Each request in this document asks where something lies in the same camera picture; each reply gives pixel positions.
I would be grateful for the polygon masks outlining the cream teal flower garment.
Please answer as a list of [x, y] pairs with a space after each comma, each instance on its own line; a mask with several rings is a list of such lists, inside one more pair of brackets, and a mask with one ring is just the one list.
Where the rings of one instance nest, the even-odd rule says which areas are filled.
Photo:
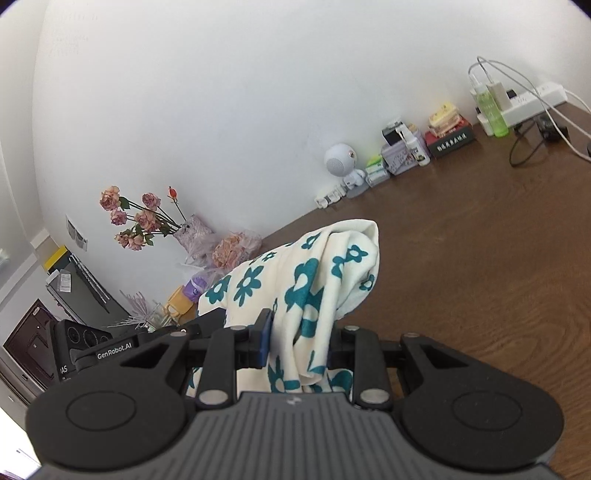
[[305, 233], [245, 261], [215, 282], [198, 316], [221, 308], [228, 326], [252, 325], [273, 311], [263, 368], [238, 371], [238, 392], [349, 393], [353, 372], [328, 364], [336, 321], [373, 290], [380, 268], [379, 227], [352, 219]]

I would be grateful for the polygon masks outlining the yellow mug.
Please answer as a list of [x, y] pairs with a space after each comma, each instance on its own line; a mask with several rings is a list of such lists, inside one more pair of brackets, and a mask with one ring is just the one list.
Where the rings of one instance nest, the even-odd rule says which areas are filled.
[[186, 323], [195, 318], [197, 307], [185, 296], [183, 287], [179, 286], [168, 298], [164, 309], [177, 324]]

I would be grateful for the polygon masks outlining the purple packet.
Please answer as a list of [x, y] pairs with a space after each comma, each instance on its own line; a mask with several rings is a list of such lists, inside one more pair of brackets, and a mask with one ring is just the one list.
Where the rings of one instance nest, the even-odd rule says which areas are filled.
[[183, 295], [193, 304], [197, 304], [199, 298], [221, 279], [222, 274], [217, 270], [202, 270], [195, 273], [182, 288]]

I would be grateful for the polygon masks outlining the clear glass cup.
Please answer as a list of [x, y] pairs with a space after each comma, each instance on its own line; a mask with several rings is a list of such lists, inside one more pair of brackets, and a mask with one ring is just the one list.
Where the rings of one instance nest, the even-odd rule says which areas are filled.
[[156, 306], [145, 319], [146, 328], [149, 331], [155, 331], [170, 324], [171, 317], [166, 308]]

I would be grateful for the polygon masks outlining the plastic bag of snacks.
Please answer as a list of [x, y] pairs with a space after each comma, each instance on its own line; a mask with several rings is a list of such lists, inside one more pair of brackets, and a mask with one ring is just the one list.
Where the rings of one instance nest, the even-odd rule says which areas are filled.
[[211, 260], [216, 268], [232, 270], [259, 251], [263, 239], [252, 231], [230, 233], [213, 249]]

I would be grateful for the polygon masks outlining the vase with pink flowers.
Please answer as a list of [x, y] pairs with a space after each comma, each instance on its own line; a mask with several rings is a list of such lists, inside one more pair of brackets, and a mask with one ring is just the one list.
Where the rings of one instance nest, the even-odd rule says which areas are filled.
[[187, 216], [180, 208], [177, 191], [169, 186], [166, 198], [180, 216], [175, 220], [163, 207], [163, 200], [152, 192], [144, 193], [139, 202], [110, 186], [100, 194], [99, 205], [108, 213], [110, 224], [121, 227], [114, 241], [123, 249], [141, 251], [153, 247], [157, 238], [173, 238], [188, 255], [200, 256], [214, 249], [217, 237], [197, 216]]

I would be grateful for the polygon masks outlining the small white clips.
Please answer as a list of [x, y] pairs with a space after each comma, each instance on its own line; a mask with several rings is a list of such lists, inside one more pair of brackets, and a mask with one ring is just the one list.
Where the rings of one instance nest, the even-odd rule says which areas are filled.
[[342, 184], [336, 184], [325, 193], [315, 197], [315, 203], [318, 209], [327, 209], [332, 204], [338, 203], [346, 197], [346, 187]]

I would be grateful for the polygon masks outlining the green white small box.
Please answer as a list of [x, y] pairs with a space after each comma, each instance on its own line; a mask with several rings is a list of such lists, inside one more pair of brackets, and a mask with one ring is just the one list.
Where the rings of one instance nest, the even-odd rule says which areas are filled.
[[367, 184], [374, 188], [390, 178], [390, 172], [385, 166], [384, 158], [376, 155], [367, 162], [365, 168]]

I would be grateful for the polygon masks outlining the white round robot toy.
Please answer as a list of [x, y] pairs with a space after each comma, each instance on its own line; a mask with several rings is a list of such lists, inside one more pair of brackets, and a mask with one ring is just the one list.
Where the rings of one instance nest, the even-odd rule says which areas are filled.
[[355, 198], [369, 189], [366, 172], [356, 166], [358, 155], [345, 143], [332, 145], [325, 151], [325, 168], [332, 176], [339, 177], [346, 190], [346, 197]]

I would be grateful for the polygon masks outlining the lavender tin box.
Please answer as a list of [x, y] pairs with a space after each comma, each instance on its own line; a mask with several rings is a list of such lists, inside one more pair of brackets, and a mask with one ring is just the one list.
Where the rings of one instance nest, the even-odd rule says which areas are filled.
[[381, 150], [386, 169], [394, 176], [401, 175], [418, 166], [418, 162], [409, 153], [404, 141], [386, 144]]

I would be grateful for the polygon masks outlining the white small bottle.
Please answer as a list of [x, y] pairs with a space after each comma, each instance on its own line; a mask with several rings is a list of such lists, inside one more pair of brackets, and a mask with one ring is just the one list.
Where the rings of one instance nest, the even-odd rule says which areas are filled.
[[421, 143], [412, 132], [406, 134], [406, 144], [409, 153], [413, 156], [419, 166], [424, 167], [431, 162], [428, 152], [422, 147]]

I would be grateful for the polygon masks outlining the yellow snack packs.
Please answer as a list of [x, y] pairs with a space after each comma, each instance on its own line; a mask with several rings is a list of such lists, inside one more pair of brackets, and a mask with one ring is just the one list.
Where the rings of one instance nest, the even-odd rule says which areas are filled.
[[462, 121], [458, 108], [451, 102], [445, 102], [429, 117], [429, 130], [436, 137], [444, 136]]

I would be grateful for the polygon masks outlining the green spray bottle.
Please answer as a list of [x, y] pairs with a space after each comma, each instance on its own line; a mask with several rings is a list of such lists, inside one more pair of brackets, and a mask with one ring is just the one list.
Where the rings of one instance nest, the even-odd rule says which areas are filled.
[[481, 113], [487, 118], [494, 136], [497, 138], [507, 136], [509, 134], [509, 128], [491, 92], [482, 83], [478, 83], [474, 89]]

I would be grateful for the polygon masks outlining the white charger plug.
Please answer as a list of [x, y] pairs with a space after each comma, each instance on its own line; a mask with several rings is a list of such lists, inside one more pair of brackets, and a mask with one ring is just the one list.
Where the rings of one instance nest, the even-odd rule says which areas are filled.
[[504, 112], [512, 107], [507, 91], [500, 81], [489, 81], [486, 86], [493, 96], [493, 99], [495, 100], [500, 111]]

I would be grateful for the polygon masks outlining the white power strip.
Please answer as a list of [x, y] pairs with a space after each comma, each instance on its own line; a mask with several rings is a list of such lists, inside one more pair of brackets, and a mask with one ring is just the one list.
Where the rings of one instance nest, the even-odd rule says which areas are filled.
[[505, 123], [513, 127], [567, 101], [564, 87], [555, 82], [547, 82], [537, 88], [535, 93], [524, 92], [511, 99], [512, 107], [502, 112]]

